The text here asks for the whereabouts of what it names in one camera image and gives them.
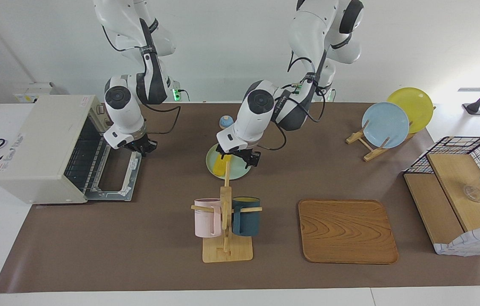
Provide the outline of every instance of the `black wire basket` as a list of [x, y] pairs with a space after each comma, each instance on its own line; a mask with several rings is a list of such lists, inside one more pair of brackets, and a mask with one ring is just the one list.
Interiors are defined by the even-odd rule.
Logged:
[[480, 137], [444, 137], [425, 151], [404, 173], [434, 174], [427, 154], [469, 154], [480, 169]]

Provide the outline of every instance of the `pink mug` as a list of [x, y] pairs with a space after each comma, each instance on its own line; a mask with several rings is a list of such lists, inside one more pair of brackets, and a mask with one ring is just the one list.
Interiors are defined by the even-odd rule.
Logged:
[[195, 235], [201, 238], [221, 236], [221, 199], [197, 199], [195, 205], [214, 209], [214, 212], [195, 210]]

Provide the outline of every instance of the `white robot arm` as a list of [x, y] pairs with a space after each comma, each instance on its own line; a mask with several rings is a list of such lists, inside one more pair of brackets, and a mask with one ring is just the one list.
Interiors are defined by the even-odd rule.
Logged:
[[105, 106], [114, 124], [104, 138], [114, 149], [126, 147], [145, 156], [156, 142], [147, 137], [139, 103], [160, 104], [168, 97], [173, 81], [158, 56], [176, 50], [172, 35], [159, 25], [146, 0], [94, 0], [94, 9], [104, 31], [118, 34], [114, 49], [145, 68], [143, 73], [114, 76], [106, 84]]
[[253, 152], [270, 122], [280, 129], [297, 130], [306, 121], [315, 93], [323, 95], [335, 75], [333, 61], [351, 64], [361, 46], [351, 33], [362, 20], [360, 0], [298, 0], [289, 29], [289, 45], [306, 69], [298, 93], [270, 81], [253, 83], [247, 90], [236, 122], [217, 134], [218, 151], [241, 157], [256, 166], [261, 155]]

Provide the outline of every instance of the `blue mug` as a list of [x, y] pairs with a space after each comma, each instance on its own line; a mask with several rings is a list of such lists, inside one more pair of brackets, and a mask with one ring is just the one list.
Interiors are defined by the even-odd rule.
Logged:
[[253, 196], [236, 196], [233, 198], [232, 233], [238, 236], [256, 236], [259, 234], [261, 212], [240, 212], [240, 210], [248, 207], [260, 207], [260, 205], [261, 200]]

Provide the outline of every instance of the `mug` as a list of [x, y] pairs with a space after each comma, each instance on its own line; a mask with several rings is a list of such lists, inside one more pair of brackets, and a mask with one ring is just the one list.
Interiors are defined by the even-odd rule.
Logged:
[[195, 235], [201, 238], [221, 236], [221, 199], [197, 199], [195, 205], [214, 209], [214, 212], [195, 210]]
[[259, 234], [261, 212], [240, 212], [242, 208], [259, 207], [261, 200], [253, 196], [237, 196], [232, 199], [234, 216], [232, 217], [232, 232], [238, 236], [256, 236]]

